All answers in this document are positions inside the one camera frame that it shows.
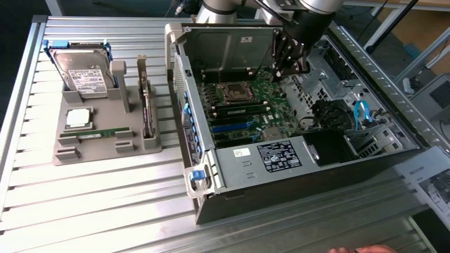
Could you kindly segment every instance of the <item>hard drive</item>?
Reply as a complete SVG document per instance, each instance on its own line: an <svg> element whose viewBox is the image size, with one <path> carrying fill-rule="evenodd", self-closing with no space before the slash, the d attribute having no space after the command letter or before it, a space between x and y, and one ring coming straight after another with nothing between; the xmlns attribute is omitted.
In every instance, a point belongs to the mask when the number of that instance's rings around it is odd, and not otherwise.
<svg viewBox="0 0 450 253"><path fill-rule="evenodd" d="M78 91L85 99L105 98L107 89L115 88L110 73L111 47L109 43L70 43L54 41L45 51L62 75L66 90Z"/></svg>

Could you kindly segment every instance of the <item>aluminum slotted table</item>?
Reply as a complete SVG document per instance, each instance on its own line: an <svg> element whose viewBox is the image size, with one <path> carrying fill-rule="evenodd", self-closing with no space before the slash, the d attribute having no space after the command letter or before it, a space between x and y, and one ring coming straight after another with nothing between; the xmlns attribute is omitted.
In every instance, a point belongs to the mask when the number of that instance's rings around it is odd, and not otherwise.
<svg viewBox="0 0 450 253"><path fill-rule="evenodd" d="M385 243L429 252L408 217L427 209L389 170L364 184L257 212L196 225L165 69L165 25L172 18L41 17L27 46L0 135L2 252L326 252ZM158 92L164 151L51 165L62 79L42 40L102 42L127 62L137 56Z"/></svg>

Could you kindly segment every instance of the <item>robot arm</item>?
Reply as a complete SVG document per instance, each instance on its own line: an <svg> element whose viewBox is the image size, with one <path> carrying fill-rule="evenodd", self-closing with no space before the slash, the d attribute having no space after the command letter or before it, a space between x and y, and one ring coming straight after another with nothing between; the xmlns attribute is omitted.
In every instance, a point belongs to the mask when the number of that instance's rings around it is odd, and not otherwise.
<svg viewBox="0 0 450 253"><path fill-rule="evenodd" d="M270 18L276 17L284 24L282 30L274 30L273 81L277 82L281 77L288 75L309 73L308 56L336 17L344 1L254 1L264 9L265 21L270 23ZM282 16L277 12L278 9L290 18Z"/></svg>
<svg viewBox="0 0 450 253"><path fill-rule="evenodd" d="M282 24L274 30L273 81L309 73L308 56L342 6L344 0L205 0L198 23L234 23L238 5L261 7L268 24Z"/></svg>

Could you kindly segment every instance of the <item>label on hard drive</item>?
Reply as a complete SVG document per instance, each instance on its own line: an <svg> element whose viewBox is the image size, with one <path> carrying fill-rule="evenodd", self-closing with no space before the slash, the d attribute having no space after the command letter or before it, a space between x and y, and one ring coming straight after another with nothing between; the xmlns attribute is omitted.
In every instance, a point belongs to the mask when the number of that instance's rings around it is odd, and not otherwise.
<svg viewBox="0 0 450 253"><path fill-rule="evenodd" d="M107 92L102 70L70 70L70 75L81 94Z"/></svg>

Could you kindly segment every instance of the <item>human hand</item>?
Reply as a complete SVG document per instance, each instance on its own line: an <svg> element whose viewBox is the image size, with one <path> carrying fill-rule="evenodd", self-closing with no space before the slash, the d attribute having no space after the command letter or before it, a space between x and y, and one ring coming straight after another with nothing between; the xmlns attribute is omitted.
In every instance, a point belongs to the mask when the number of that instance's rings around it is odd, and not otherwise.
<svg viewBox="0 0 450 253"><path fill-rule="evenodd" d="M372 245L362 248L358 248L354 252L358 253L397 253L396 250L393 250L387 245ZM329 253L350 253L346 248L340 249L332 249Z"/></svg>

